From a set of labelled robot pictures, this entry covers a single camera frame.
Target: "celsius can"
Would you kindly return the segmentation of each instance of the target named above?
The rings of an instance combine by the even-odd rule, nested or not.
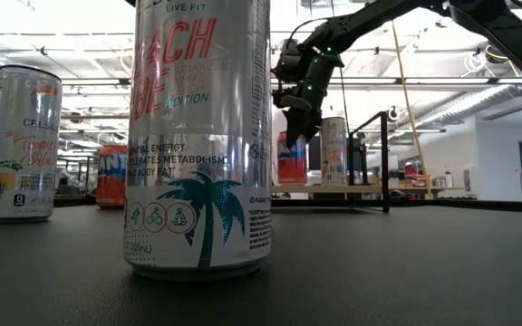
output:
[[[0,69],[0,222],[53,211],[62,81],[39,69]]]
[[[322,141],[322,185],[347,185],[348,140],[344,118],[325,118]]]
[[[277,176],[280,185],[304,186],[307,183],[306,142],[299,136],[290,149],[285,145],[287,133],[281,131],[277,138]]]
[[[252,273],[271,246],[269,0],[136,2],[124,259]]]
[[[122,145],[106,145],[101,149],[96,188],[97,206],[124,207],[127,153],[128,148]]]

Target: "aluminum can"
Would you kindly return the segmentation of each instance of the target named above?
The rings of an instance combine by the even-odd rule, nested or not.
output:
[[[345,119],[325,118],[320,131],[322,141],[322,185],[348,184],[348,140]]]
[[[269,1],[137,1],[124,259],[252,273],[271,245]]]
[[[100,151],[98,161],[98,186],[96,205],[99,207],[124,207],[126,203],[126,158],[128,147],[106,145]]]
[[[280,185],[304,186],[307,183],[307,142],[299,136],[290,149],[285,145],[286,131],[277,138],[277,176]]]
[[[0,223],[53,212],[62,81],[39,69],[0,68]]]

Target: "white wall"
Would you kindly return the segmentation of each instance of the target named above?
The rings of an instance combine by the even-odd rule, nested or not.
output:
[[[522,201],[522,111],[505,119],[477,120],[481,200]]]
[[[469,168],[470,191],[448,190],[439,197],[474,197],[479,193],[477,133],[474,117],[468,118],[460,125],[446,127],[445,133],[427,133],[420,135],[420,144],[430,177],[452,174],[453,186],[464,187],[463,171]],[[390,155],[398,159],[418,156],[416,146],[390,146]],[[368,168],[379,166],[382,154],[368,156]]]

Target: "yellow pole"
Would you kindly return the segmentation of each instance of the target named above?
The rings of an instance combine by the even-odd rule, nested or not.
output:
[[[391,29],[394,32],[394,44],[396,45],[396,57],[398,59],[398,64],[400,66],[400,77],[402,80],[402,88],[404,90],[404,98],[406,99],[406,109],[408,110],[408,118],[410,119],[410,125],[412,127],[412,132],[414,133],[414,142],[416,142],[416,147],[418,148],[418,155],[420,156],[420,163],[422,164],[422,169],[424,170],[424,176],[426,178],[426,190],[428,192],[428,196],[432,199],[432,185],[430,184],[430,179],[428,178],[428,170],[426,169],[426,164],[424,163],[424,155],[422,154],[421,142],[418,140],[418,133],[416,132],[416,124],[414,123],[414,114],[412,114],[412,109],[410,107],[410,100],[408,99],[408,90],[406,89],[406,79],[404,78],[404,68],[402,66],[402,58],[400,55],[400,46],[398,45],[398,35],[396,34],[396,27],[394,26],[394,21],[391,21]]]

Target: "palm tree logo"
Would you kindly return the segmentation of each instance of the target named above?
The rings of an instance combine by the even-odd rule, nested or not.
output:
[[[213,234],[215,231],[213,227],[215,222],[213,204],[220,213],[223,223],[223,245],[227,242],[231,234],[233,219],[237,220],[241,234],[245,236],[245,215],[243,214],[243,208],[237,197],[229,191],[232,187],[242,185],[231,180],[213,182],[205,173],[197,171],[191,173],[197,175],[197,179],[185,178],[169,182],[167,184],[168,186],[180,187],[180,189],[171,190],[158,197],[158,199],[174,198],[190,202],[190,206],[196,213],[197,221],[192,229],[185,233],[185,238],[189,245],[193,244],[195,227],[197,227],[203,207],[205,208],[205,236],[203,246],[200,250],[200,258],[198,259],[198,268],[207,268],[210,266],[213,251]]]

